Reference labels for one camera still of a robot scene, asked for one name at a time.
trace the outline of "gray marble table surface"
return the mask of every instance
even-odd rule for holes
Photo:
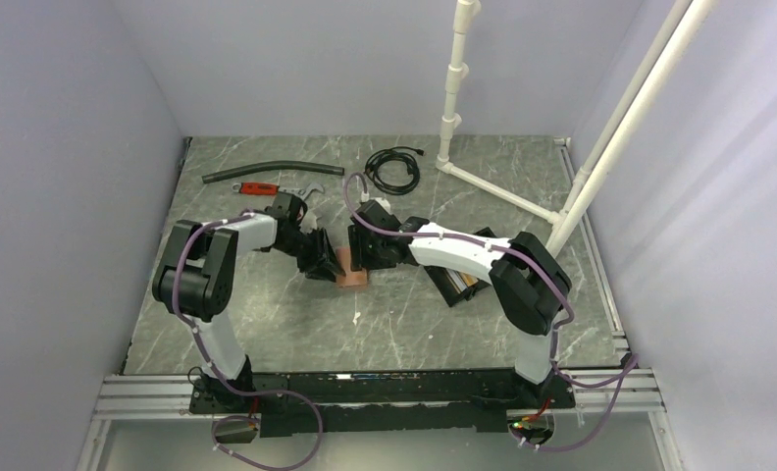
[[[218,170],[270,160],[301,160],[361,171],[372,152],[408,145],[426,150],[419,158],[420,185],[405,196],[388,196],[394,214],[429,218],[471,233],[489,226],[497,236],[519,231],[546,240],[544,220],[439,172],[436,136],[263,136],[195,138],[186,156],[161,240],[177,219],[206,221],[264,208],[270,196],[231,191],[235,182],[304,187],[316,182],[308,206],[328,229],[334,247],[347,246],[349,215],[341,177],[299,171],[265,172],[202,184]],[[550,209],[558,209],[569,188],[553,139],[548,136],[458,135],[452,161],[488,181]],[[405,182],[401,164],[388,164],[387,180]],[[377,190],[372,196],[381,195]],[[576,231],[559,256],[570,276],[576,322],[561,333],[565,366],[615,366],[617,356],[596,274],[586,243]],[[189,332],[145,291],[126,374],[185,373],[199,364]],[[367,289],[349,291],[306,280],[295,260],[272,251],[251,253],[236,264],[230,315],[254,371],[344,371],[511,366],[515,330],[504,318],[492,289],[469,302],[446,306],[422,268],[401,266],[370,275]]]

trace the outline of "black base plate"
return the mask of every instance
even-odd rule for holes
[[[296,391],[321,403],[325,432],[470,427],[478,432],[506,432],[507,409],[538,409],[548,397],[551,409],[575,405],[568,384],[560,378],[551,377],[543,396],[535,397],[512,368],[255,374],[253,385],[257,391]],[[247,414],[251,403],[250,399],[240,408],[225,407],[206,392],[198,392],[189,411]],[[261,396],[258,412],[261,437],[317,430],[311,409],[288,395]]]

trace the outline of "orange block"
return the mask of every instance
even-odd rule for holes
[[[337,275],[337,287],[346,289],[365,288],[368,286],[368,271],[365,269],[358,272],[351,271],[351,249],[350,247],[341,247],[337,249],[337,261],[345,270],[344,276]]]

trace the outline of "white wall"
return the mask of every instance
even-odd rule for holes
[[[115,0],[189,135],[437,133],[454,0]],[[570,135],[642,0],[485,0],[463,133]]]
[[[105,0],[0,0],[0,470],[74,469],[181,135]]]
[[[639,21],[580,163],[659,26]],[[777,0],[719,2],[591,215],[688,469],[777,470]]]

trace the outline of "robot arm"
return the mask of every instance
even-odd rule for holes
[[[454,233],[430,221],[411,217],[401,224],[385,203],[369,200],[357,214],[380,229],[400,233]],[[233,292],[233,272],[237,256],[251,250],[275,248],[296,259],[307,278],[334,281],[343,274],[334,256],[327,233],[315,229],[305,234],[302,218],[307,206],[298,197],[280,193],[273,205],[252,218],[227,224],[204,233],[192,245],[179,289],[181,312],[196,318],[198,329],[212,361],[234,386],[252,390],[249,358],[235,338],[229,315],[224,313]],[[152,294],[170,312],[172,291],[181,253],[201,223],[178,221],[170,233],[160,266],[152,282]],[[518,258],[487,250],[453,238],[385,236],[376,234],[356,221],[348,228],[352,268],[379,270],[399,263],[439,266],[466,273],[492,285],[507,319],[519,330],[520,348],[516,372],[541,387],[551,376],[550,344],[553,319],[560,310],[558,299]],[[520,233],[515,238],[473,238],[517,250],[535,260],[567,295],[570,280],[534,235]],[[208,366],[203,372],[213,377]]]
[[[400,224],[390,213],[389,206],[377,200],[363,203],[357,209],[357,215],[379,229],[396,233],[455,233],[417,217]],[[528,267],[523,261],[455,238],[379,235],[362,226],[356,218],[351,220],[354,224],[348,227],[348,237],[355,269],[380,270],[398,263],[438,266],[491,284],[504,315],[519,330],[516,373],[534,385],[541,385],[549,378],[552,325],[562,306],[538,275],[530,272],[525,276],[523,270]],[[570,279],[534,235],[471,237],[487,247],[491,244],[509,247],[527,255],[550,276],[562,294],[567,296],[570,291]]]
[[[339,266],[325,230],[314,229],[307,234],[302,222],[307,206],[300,198],[279,193],[273,204],[252,217],[205,232],[191,247],[183,267],[179,287],[181,313],[194,318],[212,361],[234,387],[253,391],[250,360],[235,338],[228,308],[233,294],[235,259],[252,250],[275,248],[296,259],[299,271],[316,280],[335,281],[344,273]],[[169,312],[172,291],[181,253],[193,233],[203,225],[178,221],[172,228],[152,280],[152,295]],[[210,379],[215,375],[207,364],[201,370]],[[229,403],[229,394],[219,397]]]

